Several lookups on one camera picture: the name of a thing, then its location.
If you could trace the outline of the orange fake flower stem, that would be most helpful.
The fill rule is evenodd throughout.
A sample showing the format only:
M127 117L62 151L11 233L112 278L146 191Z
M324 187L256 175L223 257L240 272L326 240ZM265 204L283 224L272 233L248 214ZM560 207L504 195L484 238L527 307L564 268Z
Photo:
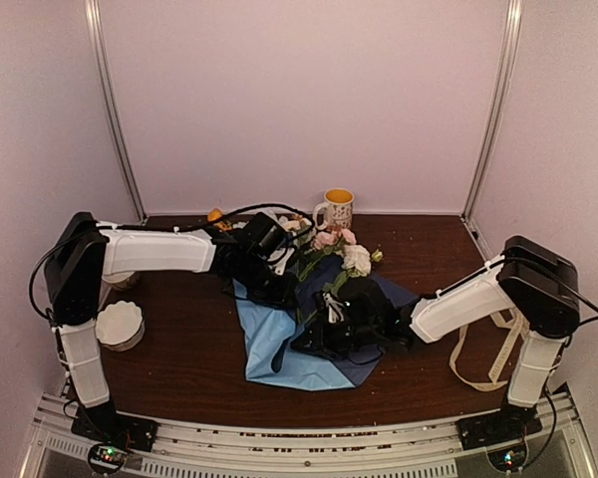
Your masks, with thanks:
M222 210L219 208L213 208L207 214L207 221L211 226L223 232L227 232L232 229L231 222L225 218Z

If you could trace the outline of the white rose fake flower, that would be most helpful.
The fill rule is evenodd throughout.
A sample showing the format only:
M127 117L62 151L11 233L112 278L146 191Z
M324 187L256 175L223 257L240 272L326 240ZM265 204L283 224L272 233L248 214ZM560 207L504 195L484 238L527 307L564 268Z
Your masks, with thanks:
M339 248L335 254L342 260L341 271L330 282L327 282L322 291L337 296L339 290L350 279L367 277L372 272L375 264L384 259L384 253L377 248L370 252L363 245L345 245Z

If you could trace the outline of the pink fake flower stem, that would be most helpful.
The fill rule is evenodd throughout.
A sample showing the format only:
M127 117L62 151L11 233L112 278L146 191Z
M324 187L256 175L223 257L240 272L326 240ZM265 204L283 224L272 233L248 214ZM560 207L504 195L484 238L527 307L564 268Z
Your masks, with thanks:
M316 232L305 230L300 238L298 259L295 263L296 276L300 283L306 281L320 264L331 255L344 257L346 248L357 246L356 235L347 228L335 227Z

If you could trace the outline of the blue wrapping paper sheet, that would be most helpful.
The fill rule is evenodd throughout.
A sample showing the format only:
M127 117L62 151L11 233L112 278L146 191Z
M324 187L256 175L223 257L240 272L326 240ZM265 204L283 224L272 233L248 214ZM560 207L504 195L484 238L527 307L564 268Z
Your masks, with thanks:
M312 295L342 272L338 256L324 259L297 288L300 311L304 317L315 310ZM371 274L384 294L396 307L418 297L381 277ZM273 309L245 300L237 300L239 323L244 331L246 350L245 378L248 381L304 391L357 388L370 376L384 355L377 345L362 347L347 358L318 358L295 352L290 342L302 332L295 312Z

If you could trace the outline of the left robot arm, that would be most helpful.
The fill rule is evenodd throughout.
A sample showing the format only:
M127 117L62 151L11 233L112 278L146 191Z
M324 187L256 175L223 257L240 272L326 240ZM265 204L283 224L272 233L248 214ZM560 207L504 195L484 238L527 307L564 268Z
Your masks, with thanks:
M142 272L212 273L241 284L253 303L291 309L297 279L287 265L295 242L295 234L263 212L230 230L214 221L150 228L75 214L36 269L44 274L50 301L42 315L57 337L61 363L86 411L86 427L103 442L124 431L96 337L102 284L113 286Z

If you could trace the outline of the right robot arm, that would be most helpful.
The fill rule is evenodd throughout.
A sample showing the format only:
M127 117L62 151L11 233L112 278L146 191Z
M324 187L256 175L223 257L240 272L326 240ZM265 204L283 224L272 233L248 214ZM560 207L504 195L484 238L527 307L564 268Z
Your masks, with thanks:
M409 350L431 344L487 316L509 311L527 330L506 385L506 404L491 418L497 438L513 438L529 422L566 339L580 325L578 275L573 263L520 235L466 278L396 306L379 283L353 278L335 292L313 296L314 316L291 348L342 359L365 346Z

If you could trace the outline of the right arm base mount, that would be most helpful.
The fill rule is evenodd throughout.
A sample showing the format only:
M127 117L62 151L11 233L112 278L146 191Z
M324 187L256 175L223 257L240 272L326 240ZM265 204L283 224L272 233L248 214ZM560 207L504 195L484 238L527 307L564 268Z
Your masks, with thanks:
M543 428L536 407L523 408L505 405L493 411L462 418L456 423L463 450L490 447L500 443L520 440L527 434Z

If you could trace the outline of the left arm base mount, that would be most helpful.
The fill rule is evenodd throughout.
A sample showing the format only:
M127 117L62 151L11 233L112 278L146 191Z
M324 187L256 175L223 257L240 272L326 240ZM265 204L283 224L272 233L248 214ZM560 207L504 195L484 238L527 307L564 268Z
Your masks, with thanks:
M114 408L79 408L71 425L75 435L114 445L122 450L151 452L158 423L118 413Z

